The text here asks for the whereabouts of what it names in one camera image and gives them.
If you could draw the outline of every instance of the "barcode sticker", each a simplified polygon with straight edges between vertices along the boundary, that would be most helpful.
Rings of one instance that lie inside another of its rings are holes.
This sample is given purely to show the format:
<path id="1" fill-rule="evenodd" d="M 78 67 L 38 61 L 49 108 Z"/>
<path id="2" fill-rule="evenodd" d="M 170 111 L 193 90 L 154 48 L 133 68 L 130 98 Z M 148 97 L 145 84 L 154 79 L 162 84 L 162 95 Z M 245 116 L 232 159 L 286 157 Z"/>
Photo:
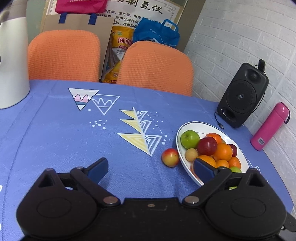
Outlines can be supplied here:
<path id="1" fill-rule="evenodd" d="M 258 139 L 258 143 L 259 143 L 261 146 L 263 146 L 264 143 L 265 143 L 265 141 L 264 141 L 262 138 L 259 138 L 259 139 Z"/>

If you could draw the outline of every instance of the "blue bag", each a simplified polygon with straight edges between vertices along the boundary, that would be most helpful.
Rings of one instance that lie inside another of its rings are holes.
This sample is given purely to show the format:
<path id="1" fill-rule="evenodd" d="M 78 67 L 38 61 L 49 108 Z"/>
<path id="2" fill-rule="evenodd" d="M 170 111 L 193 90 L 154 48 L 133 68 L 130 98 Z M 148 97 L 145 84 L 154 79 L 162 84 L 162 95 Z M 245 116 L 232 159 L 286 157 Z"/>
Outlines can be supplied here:
<path id="1" fill-rule="evenodd" d="M 176 27 L 175 30 L 165 26 L 166 22 L 174 25 Z M 142 40 L 150 40 L 156 43 L 176 47 L 180 40 L 179 28 L 175 23 L 168 19 L 164 20 L 161 24 L 157 21 L 143 18 L 133 33 L 133 42 Z"/>

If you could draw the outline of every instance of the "plate rim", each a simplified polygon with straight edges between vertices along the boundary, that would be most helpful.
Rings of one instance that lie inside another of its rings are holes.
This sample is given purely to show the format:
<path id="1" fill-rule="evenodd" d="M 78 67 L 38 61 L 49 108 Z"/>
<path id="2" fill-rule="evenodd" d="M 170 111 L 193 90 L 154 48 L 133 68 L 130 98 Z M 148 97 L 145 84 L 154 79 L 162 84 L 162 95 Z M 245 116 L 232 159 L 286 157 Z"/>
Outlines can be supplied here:
<path id="1" fill-rule="evenodd" d="M 202 185 L 204 185 L 204 183 L 203 183 L 201 180 L 199 181 L 199 180 L 193 175 L 193 173 L 191 172 L 191 170 L 188 168 L 188 166 L 186 165 L 185 161 L 183 160 L 183 157 L 182 157 L 182 155 L 181 155 L 181 151 L 179 150 L 179 145 L 178 145 L 178 136 L 179 136 L 180 130 L 181 130 L 185 125 L 188 125 L 188 124 L 191 124 L 191 123 L 201 123 L 201 124 L 205 124 L 205 125 L 211 126 L 211 127 L 215 128 L 215 129 L 217 129 L 217 130 L 219 130 L 219 129 L 218 129 L 217 127 L 215 127 L 215 126 L 212 126 L 212 125 L 210 125 L 210 124 L 208 124 L 208 123 L 205 123 L 205 122 L 202 122 L 202 121 L 190 121 L 190 122 L 187 122 L 187 123 L 183 124 L 183 125 L 178 129 L 178 131 L 177 131 L 177 135 L 176 135 L 176 146 L 177 146 L 177 150 L 178 150 L 178 154 L 179 154 L 179 158 L 180 158 L 180 161 L 181 161 L 181 163 L 182 163 L 182 166 L 184 167 L 184 169 L 185 169 L 185 171 L 187 172 L 187 174 L 191 177 L 191 179 L 192 179 L 196 184 L 198 184 L 198 185 L 201 187 Z M 224 133 L 224 135 L 226 135 L 229 139 L 231 139 L 231 140 L 236 144 L 236 142 L 235 142 L 232 138 L 230 138 L 225 132 L 223 132 L 223 131 L 221 131 L 221 132 Z M 242 151 L 241 148 L 238 146 L 238 144 L 237 144 L 237 148 L 239 148 L 240 151 L 241 151 L 241 153 L 244 155 L 243 151 Z"/>

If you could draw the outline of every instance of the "pink bag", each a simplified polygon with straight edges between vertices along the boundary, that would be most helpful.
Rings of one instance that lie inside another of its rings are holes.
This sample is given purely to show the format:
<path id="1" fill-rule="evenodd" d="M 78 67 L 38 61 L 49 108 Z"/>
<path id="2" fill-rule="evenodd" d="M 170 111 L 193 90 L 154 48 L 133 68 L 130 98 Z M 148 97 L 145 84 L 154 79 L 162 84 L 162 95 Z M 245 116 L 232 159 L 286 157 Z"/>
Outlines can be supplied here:
<path id="1" fill-rule="evenodd" d="M 56 9 L 57 13 L 102 13 L 108 0 L 57 0 Z"/>

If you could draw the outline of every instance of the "yellow triangle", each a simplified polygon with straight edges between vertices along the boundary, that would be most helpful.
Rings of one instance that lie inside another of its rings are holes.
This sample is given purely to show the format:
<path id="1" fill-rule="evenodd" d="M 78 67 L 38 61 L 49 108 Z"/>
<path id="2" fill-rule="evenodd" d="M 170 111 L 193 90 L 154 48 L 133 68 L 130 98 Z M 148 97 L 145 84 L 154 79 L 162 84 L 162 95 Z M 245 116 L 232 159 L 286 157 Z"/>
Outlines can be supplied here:
<path id="1" fill-rule="evenodd" d="M 141 128 L 138 120 L 121 120 L 121 121 L 127 123 L 128 125 L 130 125 L 134 129 L 136 129 L 138 132 L 140 132 L 140 133 L 142 132 L 142 128 Z"/>
<path id="2" fill-rule="evenodd" d="M 147 143 L 142 134 L 139 134 L 139 133 L 117 133 L 117 134 L 121 136 L 124 140 L 128 141 L 135 147 L 139 148 L 143 152 L 146 152 L 148 155 L 150 155 L 150 151 L 148 149 Z"/>
<path id="3" fill-rule="evenodd" d="M 121 111 L 134 119 L 138 119 L 137 114 L 134 110 L 121 110 Z"/>

